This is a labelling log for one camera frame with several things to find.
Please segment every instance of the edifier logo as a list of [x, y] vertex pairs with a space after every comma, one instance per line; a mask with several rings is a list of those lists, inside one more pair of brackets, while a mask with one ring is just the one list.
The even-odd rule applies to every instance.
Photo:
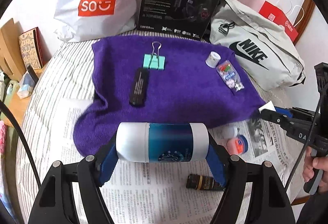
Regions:
[[151, 26], [145, 26], [145, 25], [141, 25], [140, 28], [142, 28], [142, 29], [151, 29], [151, 30], [154, 29], [154, 27], [151, 27]]

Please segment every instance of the purple towel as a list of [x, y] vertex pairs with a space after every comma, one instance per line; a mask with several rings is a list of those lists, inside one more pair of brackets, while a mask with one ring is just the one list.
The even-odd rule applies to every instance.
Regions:
[[[150, 70], [143, 108], [129, 104], [129, 92], [144, 54], [159, 41], [165, 56], [164, 70]], [[81, 155], [95, 154], [121, 122], [201, 122], [208, 128], [245, 120], [264, 102], [229, 48], [187, 39], [114, 36], [92, 45], [95, 68], [93, 103], [78, 119], [74, 143]], [[245, 89], [233, 94], [215, 69], [206, 65], [211, 51], [229, 60]]]

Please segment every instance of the screw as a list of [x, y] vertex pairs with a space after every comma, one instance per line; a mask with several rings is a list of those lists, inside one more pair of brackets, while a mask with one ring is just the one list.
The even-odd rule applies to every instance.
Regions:
[[230, 158], [232, 161], [235, 161], [235, 162], [237, 162], [239, 160], [239, 156], [237, 156], [237, 155], [232, 155], [232, 156], [230, 156]]
[[265, 161], [264, 162], [264, 165], [267, 167], [267, 168], [271, 168], [272, 167], [272, 163], [270, 161]]
[[55, 168], [57, 168], [57, 167], [59, 167], [59, 165], [60, 165], [60, 161], [57, 160], [57, 161], [53, 162], [52, 165], [53, 165]]
[[88, 161], [88, 162], [91, 162], [95, 159], [95, 157], [93, 155], [88, 155], [85, 160]]

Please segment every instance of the black cable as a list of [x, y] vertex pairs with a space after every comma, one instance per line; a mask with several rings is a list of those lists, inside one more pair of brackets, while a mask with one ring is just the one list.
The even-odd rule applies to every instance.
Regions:
[[27, 144], [27, 141], [25, 139], [25, 136], [22, 132], [22, 129], [20, 128], [17, 120], [15, 119], [14, 115], [11, 113], [11, 111], [9, 110], [9, 108], [7, 108], [7, 106], [0, 100], [0, 110], [2, 111], [2, 113], [4, 113], [4, 115], [9, 119], [9, 121], [12, 123], [12, 125], [14, 126], [15, 130], [18, 133], [19, 138], [22, 141], [22, 144], [24, 146], [25, 152], [27, 154], [28, 160], [31, 164], [35, 179], [36, 179], [36, 184], [38, 185], [38, 188], [40, 189], [41, 187], [41, 182], [40, 182], [40, 178], [39, 178], [39, 174], [38, 171], [36, 169], [32, 154], [31, 154], [31, 150]]
[[318, 102], [318, 105], [317, 105], [317, 108], [315, 110], [315, 113], [314, 113], [314, 116], [313, 116], [313, 120], [312, 120], [312, 123], [311, 123], [311, 126], [310, 126], [310, 132], [309, 132], [309, 136], [305, 142], [305, 144], [303, 145], [303, 148], [296, 160], [296, 163], [295, 165], [293, 166], [293, 169], [291, 171], [291, 173], [289, 174], [289, 177], [287, 179], [287, 182], [286, 182], [286, 185], [285, 185], [285, 191], [287, 192], [287, 189], [289, 187], [289, 184], [291, 183], [292, 181], [292, 177], [294, 176], [295, 174], [295, 171], [299, 165], [299, 163], [301, 162], [301, 159], [303, 157], [303, 154], [306, 150], [306, 147], [309, 145], [310, 143], [310, 139], [311, 139], [311, 136], [312, 136], [312, 132], [313, 132], [313, 128], [315, 126], [315, 123], [317, 121], [317, 118], [318, 118], [318, 115], [319, 115], [319, 109], [320, 109], [320, 106], [321, 106], [321, 103], [322, 103], [322, 100], [323, 98], [326, 96], [326, 92], [327, 92], [327, 89], [328, 89], [328, 84], [325, 85], [325, 87], [323, 88], [322, 92], [320, 93], [320, 98], [319, 98], [319, 102]]

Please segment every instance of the nike swoosh logo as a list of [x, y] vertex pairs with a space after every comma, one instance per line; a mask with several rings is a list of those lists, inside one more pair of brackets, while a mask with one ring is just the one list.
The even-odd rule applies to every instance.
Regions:
[[230, 48], [232, 51], [234, 51], [234, 53], [235, 53], [237, 56], [240, 56], [240, 57], [245, 58], [245, 59], [247, 59], [247, 60], [249, 60], [249, 61], [252, 61], [253, 63], [255, 63], [255, 64], [261, 66], [262, 68], [267, 69], [265, 66], [261, 65], [258, 61], [254, 60], [254, 59], [252, 59], [250, 56], [245, 55], [244, 53], [240, 52], [239, 49], [237, 48], [237, 45], [238, 45], [239, 43], [240, 43], [240, 41], [239, 41], [239, 42], [232, 43], [232, 44], [229, 46], [229, 48]]

